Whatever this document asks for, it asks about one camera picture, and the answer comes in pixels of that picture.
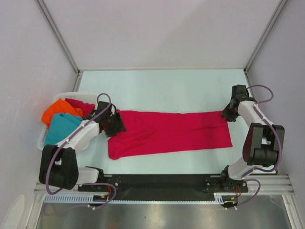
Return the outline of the magenta t shirt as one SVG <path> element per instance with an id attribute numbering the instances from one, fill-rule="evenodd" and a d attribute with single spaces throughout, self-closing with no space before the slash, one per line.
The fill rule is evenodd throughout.
<path id="1" fill-rule="evenodd" d="M 108 156 L 128 156 L 232 147 L 221 111 L 160 113 L 120 111 L 125 130 L 108 140 Z"/>

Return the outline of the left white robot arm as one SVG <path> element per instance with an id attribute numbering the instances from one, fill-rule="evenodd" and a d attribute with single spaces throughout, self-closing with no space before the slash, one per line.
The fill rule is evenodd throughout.
<path id="1" fill-rule="evenodd" d="M 59 190 L 71 190 L 76 185 L 89 184 L 96 191 L 103 189 L 105 178 L 100 176 L 102 170 L 79 167 L 77 155 L 101 132 L 112 137 L 124 130 L 125 126 L 116 106 L 99 101 L 97 109 L 87 115 L 76 130 L 58 143 L 47 144 L 43 148 L 39 182 L 51 194 L 56 192 L 50 191 L 50 186 L 58 187 Z"/>

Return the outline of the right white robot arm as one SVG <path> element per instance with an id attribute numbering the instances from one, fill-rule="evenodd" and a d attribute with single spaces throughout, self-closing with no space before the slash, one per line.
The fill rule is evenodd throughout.
<path id="1" fill-rule="evenodd" d="M 242 185 L 254 171 L 270 173 L 277 170 L 282 159 L 285 129 L 271 122 L 259 108 L 259 104 L 269 101 L 271 99 L 258 102 L 250 96 L 245 85 L 232 87 L 231 100 L 221 115 L 228 122 L 241 117 L 249 129 L 242 157 L 221 172 L 220 187 L 224 191 Z"/>

